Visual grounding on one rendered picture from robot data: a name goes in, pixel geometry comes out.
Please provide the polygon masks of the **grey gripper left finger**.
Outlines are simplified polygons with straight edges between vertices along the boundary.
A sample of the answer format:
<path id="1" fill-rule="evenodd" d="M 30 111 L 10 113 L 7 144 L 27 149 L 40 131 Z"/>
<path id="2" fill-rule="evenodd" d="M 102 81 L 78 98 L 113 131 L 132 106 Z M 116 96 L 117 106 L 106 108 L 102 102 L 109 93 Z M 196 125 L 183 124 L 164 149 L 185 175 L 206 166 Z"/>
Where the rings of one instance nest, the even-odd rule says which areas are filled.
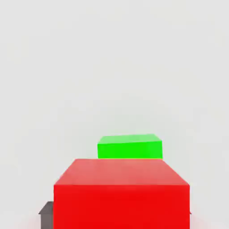
<path id="1" fill-rule="evenodd" d="M 53 229 L 53 201 L 47 201 L 39 213 L 30 215 L 25 229 Z"/>

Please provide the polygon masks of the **small red cube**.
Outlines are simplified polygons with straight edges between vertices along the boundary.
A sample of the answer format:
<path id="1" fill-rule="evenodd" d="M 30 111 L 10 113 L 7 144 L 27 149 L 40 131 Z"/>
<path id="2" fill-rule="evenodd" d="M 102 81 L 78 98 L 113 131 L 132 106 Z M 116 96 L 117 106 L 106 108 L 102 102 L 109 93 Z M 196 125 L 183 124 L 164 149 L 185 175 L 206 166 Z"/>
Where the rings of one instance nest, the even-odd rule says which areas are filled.
<path id="1" fill-rule="evenodd" d="M 190 229 L 190 186 L 161 159 L 77 159 L 54 184 L 54 229 Z"/>

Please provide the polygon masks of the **small green cube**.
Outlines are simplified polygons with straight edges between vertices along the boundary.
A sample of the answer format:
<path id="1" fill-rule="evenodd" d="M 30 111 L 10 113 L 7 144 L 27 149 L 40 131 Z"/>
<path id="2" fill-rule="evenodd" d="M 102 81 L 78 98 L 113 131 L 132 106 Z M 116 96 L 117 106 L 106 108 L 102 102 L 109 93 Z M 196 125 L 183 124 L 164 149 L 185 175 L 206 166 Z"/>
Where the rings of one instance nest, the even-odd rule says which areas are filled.
<path id="1" fill-rule="evenodd" d="M 162 159 L 162 140 L 155 134 L 104 136 L 98 142 L 100 159 Z"/>

